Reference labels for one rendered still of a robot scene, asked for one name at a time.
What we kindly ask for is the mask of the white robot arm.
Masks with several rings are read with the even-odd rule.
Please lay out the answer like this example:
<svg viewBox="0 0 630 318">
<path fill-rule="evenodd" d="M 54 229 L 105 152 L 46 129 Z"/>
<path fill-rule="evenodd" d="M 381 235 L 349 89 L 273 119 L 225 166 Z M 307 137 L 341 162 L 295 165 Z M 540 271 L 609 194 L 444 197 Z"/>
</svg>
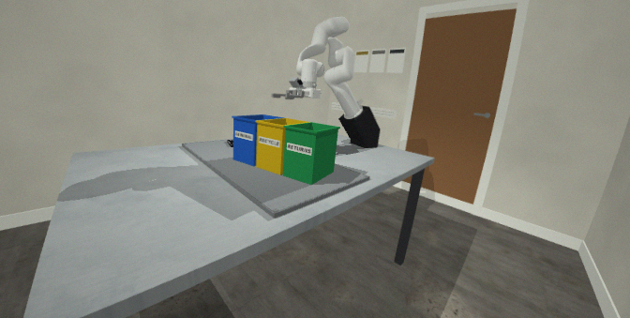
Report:
<svg viewBox="0 0 630 318">
<path fill-rule="evenodd" d="M 335 38 L 347 32 L 348 29 L 349 22 L 345 17 L 329 18 L 316 25 L 311 44 L 300 53 L 297 61 L 296 71 L 301 76 L 302 81 L 298 77 L 291 77 L 289 82 L 293 88 L 316 88 L 317 77 L 323 75 L 325 82 L 332 89 L 343 109 L 344 117 L 352 119 L 363 111 L 362 106 L 360 106 L 363 100 L 360 99 L 356 102 L 350 87 L 344 83 L 353 78 L 354 52 L 350 47 L 343 48 L 342 42 Z M 327 43 L 329 45 L 328 65 L 330 69 L 324 72 L 324 65 L 321 62 L 309 58 L 323 53 Z"/>
</svg>

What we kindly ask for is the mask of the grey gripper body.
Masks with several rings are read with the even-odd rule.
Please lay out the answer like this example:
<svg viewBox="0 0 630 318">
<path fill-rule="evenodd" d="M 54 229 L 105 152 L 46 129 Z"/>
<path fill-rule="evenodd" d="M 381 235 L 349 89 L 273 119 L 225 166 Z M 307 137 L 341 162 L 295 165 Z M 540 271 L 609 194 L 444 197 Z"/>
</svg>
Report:
<svg viewBox="0 0 630 318">
<path fill-rule="evenodd" d="M 292 87 L 290 87 L 290 90 L 292 90 L 292 89 L 297 90 L 297 95 L 296 96 L 299 96 L 298 95 L 298 90 L 304 90 L 305 91 L 304 98 L 321 98 L 321 90 L 318 90 L 316 88 L 311 88 L 311 89 L 307 89 L 307 88 L 302 88 L 302 87 L 292 88 Z"/>
</svg>

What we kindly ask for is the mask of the green returns bin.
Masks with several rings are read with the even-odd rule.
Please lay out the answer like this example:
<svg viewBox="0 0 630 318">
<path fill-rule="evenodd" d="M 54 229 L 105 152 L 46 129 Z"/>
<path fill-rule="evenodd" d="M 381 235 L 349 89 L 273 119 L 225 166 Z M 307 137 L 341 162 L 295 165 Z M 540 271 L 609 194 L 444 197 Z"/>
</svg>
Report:
<svg viewBox="0 0 630 318">
<path fill-rule="evenodd" d="M 334 171 L 340 127 L 309 122 L 284 128 L 283 176 L 312 185 Z"/>
</svg>

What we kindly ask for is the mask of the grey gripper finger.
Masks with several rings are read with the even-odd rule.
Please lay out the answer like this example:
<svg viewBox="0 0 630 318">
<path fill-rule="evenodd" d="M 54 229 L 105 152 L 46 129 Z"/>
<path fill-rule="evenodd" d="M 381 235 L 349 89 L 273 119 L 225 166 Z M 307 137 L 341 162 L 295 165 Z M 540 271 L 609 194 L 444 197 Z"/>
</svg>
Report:
<svg viewBox="0 0 630 318">
<path fill-rule="evenodd" d="M 273 94 L 272 93 L 272 97 L 273 98 L 281 98 L 281 97 L 285 97 L 285 95 L 297 95 L 297 90 L 286 90 L 286 94 Z"/>
<path fill-rule="evenodd" d="M 305 91 L 304 90 L 298 90 L 298 95 L 299 96 L 285 95 L 285 99 L 303 98 L 304 95 L 305 95 Z"/>
</svg>

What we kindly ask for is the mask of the blue bin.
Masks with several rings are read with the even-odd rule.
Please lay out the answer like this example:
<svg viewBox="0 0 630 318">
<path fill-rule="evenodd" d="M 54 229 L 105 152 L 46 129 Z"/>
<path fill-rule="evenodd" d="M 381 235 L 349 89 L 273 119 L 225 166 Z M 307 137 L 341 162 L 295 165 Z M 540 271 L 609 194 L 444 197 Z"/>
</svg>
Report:
<svg viewBox="0 0 630 318">
<path fill-rule="evenodd" d="M 243 117 L 243 118 L 242 118 Z M 257 120 L 283 117 L 257 114 L 240 115 L 233 118 L 233 159 L 256 166 Z M 247 119 L 248 118 L 248 119 Z M 253 120 L 252 120 L 253 119 Z"/>
</svg>

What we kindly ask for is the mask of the yellow recycle bin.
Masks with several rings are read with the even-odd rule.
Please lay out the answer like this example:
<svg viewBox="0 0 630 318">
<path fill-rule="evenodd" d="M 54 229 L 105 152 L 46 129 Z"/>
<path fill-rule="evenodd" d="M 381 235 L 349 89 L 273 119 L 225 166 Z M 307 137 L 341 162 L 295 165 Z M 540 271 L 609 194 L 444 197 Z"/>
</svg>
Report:
<svg viewBox="0 0 630 318">
<path fill-rule="evenodd" d="M 309 122 L 279 118 L 257 120 L 256 123 L 258 123 L 256 167 L 275 174 L 283 174 L 286 130 L 284 126 Z"/>
</svg>

